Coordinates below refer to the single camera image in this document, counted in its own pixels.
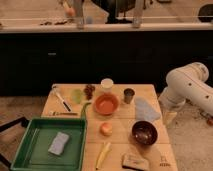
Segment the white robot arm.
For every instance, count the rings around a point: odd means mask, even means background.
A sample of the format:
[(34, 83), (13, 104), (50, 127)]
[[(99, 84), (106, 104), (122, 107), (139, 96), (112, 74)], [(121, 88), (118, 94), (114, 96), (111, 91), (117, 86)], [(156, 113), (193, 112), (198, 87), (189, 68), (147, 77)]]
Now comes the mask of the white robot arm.
[(186, 100), (200, 107), (207, 117), (213, 117), (213, 87), (206, 84), (208, 77), (208, 68), (200, 62), (193, 62), (168, 72), (167, 86), (158, 98), (165, 125), (172, 122)]

